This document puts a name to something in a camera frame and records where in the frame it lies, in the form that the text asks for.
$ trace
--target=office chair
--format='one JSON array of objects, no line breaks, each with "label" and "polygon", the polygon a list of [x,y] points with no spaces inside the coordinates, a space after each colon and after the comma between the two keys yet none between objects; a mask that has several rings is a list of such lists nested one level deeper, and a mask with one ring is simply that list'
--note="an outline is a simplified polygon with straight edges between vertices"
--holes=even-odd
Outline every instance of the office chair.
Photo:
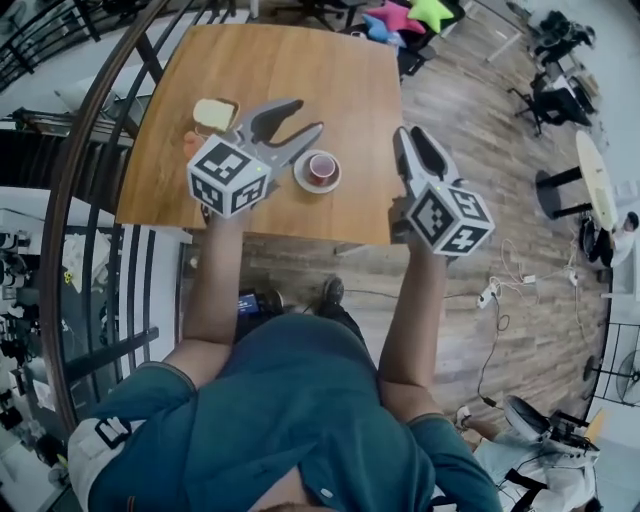
[{"label": "office chair", "polygon": [[[338,9],[345,9],[347,7],[346,5],[342,5],[341,2],[336,0],[299,1],[300,5],[286,5],[282,7],[275,7],[271,10],[271,16],[276,16],[279,12],[299,12],[300,16],[298,16],[298,18],[293,23],[289,23],[289,25],[299,25],[307,18],[315,18],[325,28],[331,30],[331,32],[335,32],[336,29],[331,26],[326,18],[326,15],[333,14],[337,19],[341,19],[344,16],[344,11]],[[334,7],[334,9],[327,9],[325,7],[326,5],[330,5],[331,7]]]},{"label": "office chair", "polygon": [[580,103],[568,89],[562,88],[555,91],[540,89],[533,90],[533,97],[530,94],[522,94],[514,88],[507,91],[508,93],[515,92],[528,107],[516,113],[516,117],[520,117],[525,112],[533,114],[537,129],[536,137],[542,135],[543,124],[561,126],[567,121],[572,121],[582,126],[591,126],[591,121],[587,118]]},{"label": "office chair", "polygon": [[[453,18],[442,20],[442,30],[445,30],[447,27],[453,25],[454,23],[457,23],[466,16],[466,12],[460,6],[459,2],[460,0],[441,0],[441,3],[444,4],[447,9],[449,9],[453,14]],[[396,3],[403,7],[407,7],[409,9],[411,9],[412,7],[408,0],[393,0],[393,3]],[[418,20],[418,23],[420,23],[425,28],[424,34],[418,34],[417,32],[413,32],[411,30],[399,31],[400,36],[402,36],[403,41],[407,45],[406,48],[400,48],[398,50],[398,71],[400,74],[401,82],[403,77],[407,75],[415,75],[427,61],[430,61],[437,56],[435,50],[429,47],[429,43],[438,34],[433,32],[423,21]],[[347,35],[366,34],[367,25],[364,23],[360,23],[358,25],[349,26],[348,28],[341,30],[340,33]]]}]

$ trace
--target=buckle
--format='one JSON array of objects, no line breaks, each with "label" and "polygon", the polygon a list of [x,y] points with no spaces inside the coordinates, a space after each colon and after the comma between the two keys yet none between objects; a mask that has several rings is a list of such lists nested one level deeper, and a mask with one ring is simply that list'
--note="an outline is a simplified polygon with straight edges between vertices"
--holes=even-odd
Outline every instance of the buckle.
[{"label": "buckle", "polygon": [[115,448],[131,436],[131,423],[119,418],[107,418],[100,420],[95,426],[96,434],[104,441],[104,443],[115,450]]}]

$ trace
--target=pillow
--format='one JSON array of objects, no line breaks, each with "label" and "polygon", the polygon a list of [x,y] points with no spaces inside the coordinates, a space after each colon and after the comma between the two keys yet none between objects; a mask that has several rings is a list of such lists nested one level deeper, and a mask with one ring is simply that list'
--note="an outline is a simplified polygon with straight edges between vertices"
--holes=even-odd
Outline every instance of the pillow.
[{"label": "pillow", "polygon": [[426,32],[420,22],[408,18],[409,9],[393,2],[386,2],[382,7],[369,9],[366,14],[382,20],[389,32],[397,32],[398,30],[411,30],[418,34]]},{"label": "pillow", "polygon": [[387,26],[384,24],[382,20],[378,18],[374,18],[373,16],[369,16],[368,14],[363,14],[362,19],[367,24],[367,35],[369,39],[373,39],[374,41],[378,41],[379,43],[386,43],[391,35],[391,32],[387,30]]},{"label": "pillow", "polygon": [[412,0],[411,3],[413,7],[409,11],[409,18],[424,21],[436,34],[440,33],[442,20],[453,18],[453,13],[439,0]]}]

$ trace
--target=round white table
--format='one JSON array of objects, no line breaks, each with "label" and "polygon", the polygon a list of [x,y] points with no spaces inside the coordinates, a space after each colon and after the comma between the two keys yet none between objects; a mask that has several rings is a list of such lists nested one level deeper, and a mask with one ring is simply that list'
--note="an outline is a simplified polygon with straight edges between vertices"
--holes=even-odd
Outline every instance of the round white table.
[{"label": "round white table", "polygon": [[[576,146],[580,165],[551,176],[546,171],[539,171],[536,176],[536,192],[538,201],[550,219],[558,219],[580,212],[592,211],[599,225],[611,231],[618,222],[618,210],[613,194],[611,178],[595,143],[583,131],[576,134]],[[562,208],[558,187],[584,179],[589,192],[590,203],[583,203],[571,208]]]}]

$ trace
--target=green pillow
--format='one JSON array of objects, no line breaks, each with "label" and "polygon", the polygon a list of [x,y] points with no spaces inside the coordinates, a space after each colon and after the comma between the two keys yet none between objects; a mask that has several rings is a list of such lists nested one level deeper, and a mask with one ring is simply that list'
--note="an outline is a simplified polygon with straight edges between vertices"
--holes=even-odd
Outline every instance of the green pillow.
[{"label": "green pillow", "polygon": [[424,21],[436,34],[440,33],[440,22],[450,20],[453,13],[439,0],[411,0],[413,7],[409,11],[409,19]]}]

